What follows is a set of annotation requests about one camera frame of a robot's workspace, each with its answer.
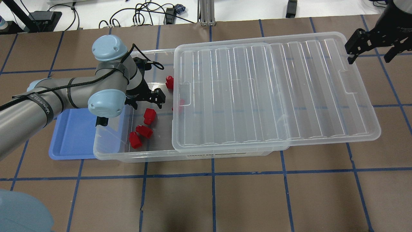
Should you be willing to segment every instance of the blue tray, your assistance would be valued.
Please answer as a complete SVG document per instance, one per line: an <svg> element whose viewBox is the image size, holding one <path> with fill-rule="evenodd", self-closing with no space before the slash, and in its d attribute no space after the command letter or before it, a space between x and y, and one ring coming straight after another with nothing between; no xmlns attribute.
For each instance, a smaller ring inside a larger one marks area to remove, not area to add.
<svg viewBox="0 0 412 232"><path fill-rule="evenodd" d="M49 156L54 160L94 159L96 116L86 109L65 110L57 117Z"/></svg>

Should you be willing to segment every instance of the transparent plastic lid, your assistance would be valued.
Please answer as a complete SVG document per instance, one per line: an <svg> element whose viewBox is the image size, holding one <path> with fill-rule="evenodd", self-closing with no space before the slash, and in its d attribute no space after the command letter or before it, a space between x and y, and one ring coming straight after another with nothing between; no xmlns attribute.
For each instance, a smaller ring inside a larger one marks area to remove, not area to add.
<svg viewBox="0 0 412 232"><path fill-rule="evenodd" d="M177 47L173 147L219 154L377 139L345 42L328 32Z"/></svg>

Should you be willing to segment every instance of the clear plastic box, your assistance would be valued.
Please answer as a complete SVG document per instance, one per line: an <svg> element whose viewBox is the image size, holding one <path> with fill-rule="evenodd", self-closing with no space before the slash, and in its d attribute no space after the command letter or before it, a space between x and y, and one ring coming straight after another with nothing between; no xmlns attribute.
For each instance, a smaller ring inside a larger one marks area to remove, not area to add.
<svg viewBox="0 0 412 232"><path fill-rule="evenodd" d="M329 32L147 51L166 67L145 76L151 88L163 89L166 104L159 110L141 102L137 111L125 108L122 125L110 119L98 126L94 154L125 162L203 159L377 139L380 126L356 65L347 63L345 42ZM173 93L164 84L172 73ZM158 119L153 137L135 150L127 136L146 108Z"/></svg>

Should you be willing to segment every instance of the robotic arm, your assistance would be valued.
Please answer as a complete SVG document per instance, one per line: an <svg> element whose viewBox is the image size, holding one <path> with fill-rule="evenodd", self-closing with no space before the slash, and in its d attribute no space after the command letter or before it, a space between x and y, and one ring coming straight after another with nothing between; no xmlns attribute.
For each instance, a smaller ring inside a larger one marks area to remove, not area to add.
<svg viewBox="0 0 412 232"><path fill-rule="evenodd" d="M392 48L384 56L389 63L397 54L412 50L412 1L389 0L385 11L371 31L357 29L345 44L349 64L376 47Z"/></svg>
<svg viewBox="0 0 412 232"><path fill-rule="evenodd" d="M159 88L150 90L144 73L152 64L159 69L163 66L147 57L132 58L132 49L127 51L117 36L102 36L92 46L100 61L95 76L36 80L26 93L1 106L0 160L66 109L88 108L98 121L105 121L119 116L124 104L136 109L136 101L156 103L162 108L164 93Z"/></svg>

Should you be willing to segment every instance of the brown tabletop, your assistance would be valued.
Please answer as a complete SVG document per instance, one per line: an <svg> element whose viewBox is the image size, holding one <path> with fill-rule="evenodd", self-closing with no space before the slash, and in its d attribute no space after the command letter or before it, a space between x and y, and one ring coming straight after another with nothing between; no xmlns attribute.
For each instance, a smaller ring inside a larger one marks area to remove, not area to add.
<svg viewBox="0 0 412 232"><path fill-rule="evenodd" d="M92 43L114 34L141 50L373 28L378 15L179 24L0 36L0 104L33 80L94 75ZM0 188L28 193L60 231L410 231L412 53L356 64L382 135L268 156L154 163L49 158L55 121L0 162Z"/></svg>

